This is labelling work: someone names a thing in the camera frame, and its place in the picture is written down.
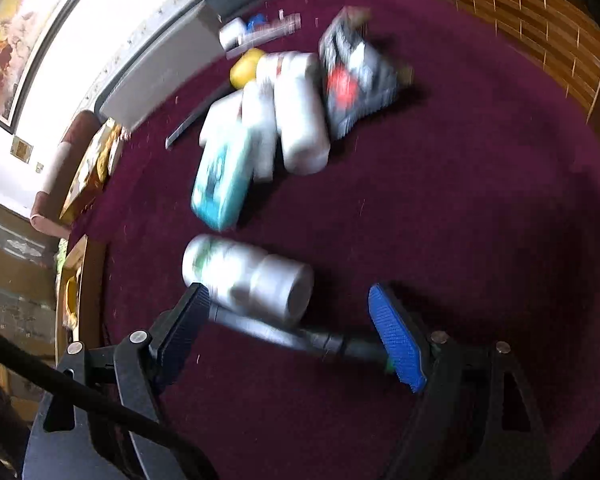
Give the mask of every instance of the black metal frame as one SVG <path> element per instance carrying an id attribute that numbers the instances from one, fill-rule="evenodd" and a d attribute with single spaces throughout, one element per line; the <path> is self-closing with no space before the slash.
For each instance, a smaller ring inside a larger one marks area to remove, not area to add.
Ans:
<path id="1" fill-rule="evenodd" d="M 380 480 L 549 480 L 538 407 L 515 357 L 451 338 L 434 342 L 416 315 L 395 300 L 392 308 L 417 341 L 420 362 L 427 363 L 427 386 Z M 95 416 L 129 431 L 147 480 L 216 480 L 202 451 L 160 423 L 154 399 L 154 390 L 177 380 L 200 329 L 215 319 L 212 311 L 208 291 L 195 283 L 149 331 L 134 332 L 115 347 L 87 350 L 74 343 L 57 370 L 0 336 L 0 362 L 47 390 L 31 431 L 24 480 L 126 478 L 98 452 L 91 434 Z M 521 426 L 506 424 L 507 380 L 520 399 Z M 117 385 L 120 404 L 95 390 L 102 384 Z M 474 397 L 463 410 L 468 384 Z M 459 417 L 465 412 L 468 417 Z M 452 444 L 457 428 L 466 432 L 461 448 Z"/>
<path id="2" fill-rule="evenodd" d="M 33 85 L 33 79 L 38 73 L 38 69 L 42 64 L 42 60 L 45 58 L 46 53 L 48 52 L 49 47 L 51 47 L 56 35 L 60 31 L 60 28 L 69 17 L 69 14 L 71 14 L 72 10 L 75 9 L 75 6 L 79 1 L 80 0 L 67 0 L 64 6 L 62 6 L 62 8 L 59 10 L 53 23 L 51 24 L 51 27 L 44 35 L 40 46 L 31 60 L 29 70 L 25 74 L 24 78 L 20 80 L 20 94 L 18 95 L 16 102 L 13 104 L 13 117 L 11 118 L 11 123 L 5 124 L 0 120 L 0 127 L 11 135 L 16 133 L 20 116 L 22 114 L 22 109 L 24 108 L 24 103 L 27 101 L 27 96 L 31 90 L 31 86 Z"/>

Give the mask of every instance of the small white bottle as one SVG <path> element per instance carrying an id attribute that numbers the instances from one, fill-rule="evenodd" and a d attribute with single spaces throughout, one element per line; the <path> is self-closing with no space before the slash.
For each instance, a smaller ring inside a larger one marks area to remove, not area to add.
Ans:
<path id="1" fill-rule="evenodd" d="M 190 241 L 182 277 L 187 286 L 205 285 L 211 300 L 225 308 L 285 326 L 304 316 L 314 288 L 310 266 L 208 235 Z"/>
<path id="2" fill-rule="evenodd" d="M 253 139 L 253 179 L 273 180 L 273 165 L 278 145 L 273 85 L 249 81 L 242 92 L 242 126 Z"/>
<path id="3" fill-rule="evenodd" d="M 323 170 L 331 144 L 314 82 L 306 77 L 280 76 L 274 86 L 274 102 L 286 170 L 298 175 Z"/>
<path id="4" fill-rule="evenodd" d="M 259 84 L 275 84 L 280 76 L 305 77 L 318 84 L 320 64 L 315 54 L 304 52 L 279 52 L 262 56 L 256 66 Z"/>

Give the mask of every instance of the snack bag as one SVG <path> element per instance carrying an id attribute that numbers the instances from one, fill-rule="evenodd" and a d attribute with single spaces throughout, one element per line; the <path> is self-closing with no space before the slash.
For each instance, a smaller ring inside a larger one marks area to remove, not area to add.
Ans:
<path id="1" fill-rule="evenodd" d="M 320 39 L 330 134 L 341 139 L 357 120 L 393 103 L 413 71 L 396 70 L 364 40 L 368 9 L 344 7 Z"/>

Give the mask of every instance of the yellow cap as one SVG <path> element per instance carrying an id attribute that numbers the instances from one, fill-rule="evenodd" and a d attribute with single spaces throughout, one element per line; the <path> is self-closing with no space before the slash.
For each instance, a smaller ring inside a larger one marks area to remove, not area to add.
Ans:
<path id="1" fill-rule="evenodd" d="M 250 48 L 242 54 L 242 57 L 232 67 L 229 79 L 231 84 L 236 89 L 244 88 L 244 86 L 251 81 L 256 79 L 256 67 L 262 56 L 266 53 L 261 51 L 259 48 Z"/>

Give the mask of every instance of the purple carpet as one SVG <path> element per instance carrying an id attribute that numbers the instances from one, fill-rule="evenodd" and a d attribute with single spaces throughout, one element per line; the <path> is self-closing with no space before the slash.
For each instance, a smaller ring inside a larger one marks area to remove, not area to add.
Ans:
<path id="1" fill-rule="evenodd" d="M 251 187 L 228 236 L 311 264 L 306 320 L 372 331 L 366 294 L 397 280 L 463 342 L 506 340 L 535 389 L 555 472 L 600 423 L 600 147 L 549 76 L 443 0 L 275 0 L 302 30 L 269 52 L 317 51 L 343 5 L 373 11 L 370 40 L 410 63 L 416 91 L 361 121 L 313 176 Z M 228 76 L 221 60 L 134 134 L 106 192 L 74 226 L 109 243 L 112 342 L 148 328 L 185 290 L 182 255 L 208 232 L 189 208 L 200 126 L 164 139 Z M 166 418 L 223 479 L 376 478 L 407 423 L 408 387 L 219 326 L 196 341 Z"/>

